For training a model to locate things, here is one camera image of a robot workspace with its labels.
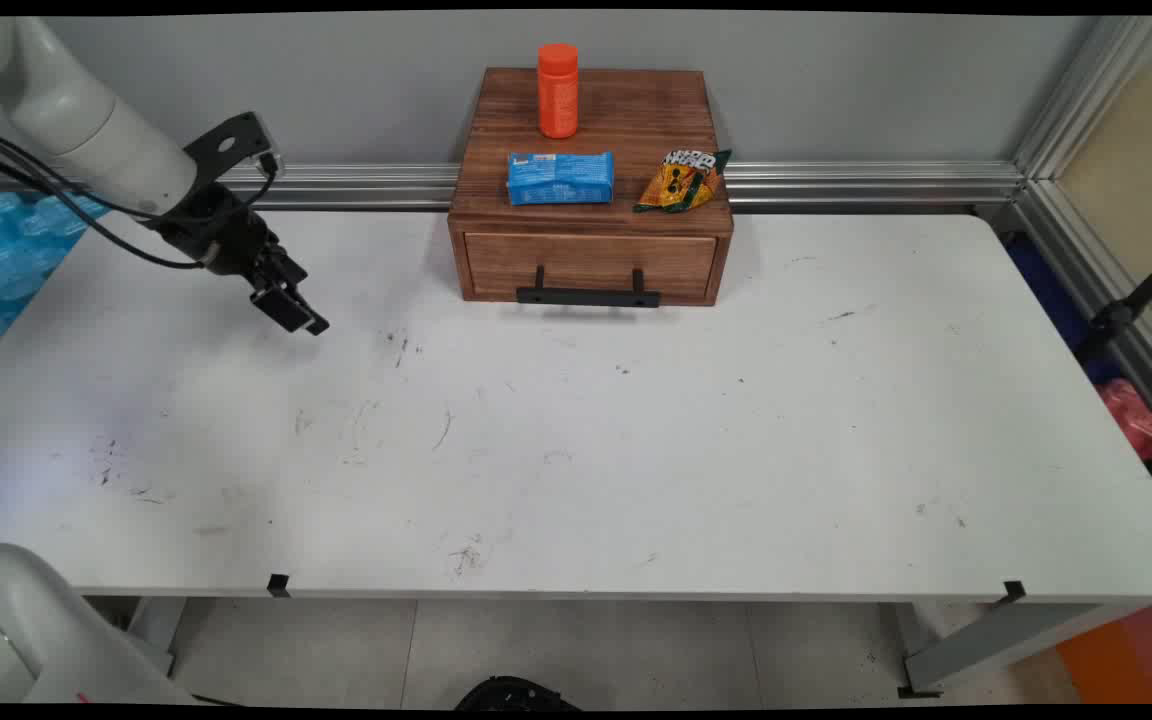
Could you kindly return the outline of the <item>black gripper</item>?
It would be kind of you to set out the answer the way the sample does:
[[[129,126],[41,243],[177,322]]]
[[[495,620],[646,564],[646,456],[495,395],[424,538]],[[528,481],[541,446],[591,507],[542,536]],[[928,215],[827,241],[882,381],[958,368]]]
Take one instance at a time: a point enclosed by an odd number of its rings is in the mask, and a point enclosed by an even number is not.
[[[319,336],[329,328],[328,320],[298,291],[306,270],[285,251],[268,223],[228,187],[196,188],[147,228],[217,275],[250,279],[268,268],[268,286],[256,288],[250,302],[288,333],[303,331]]]

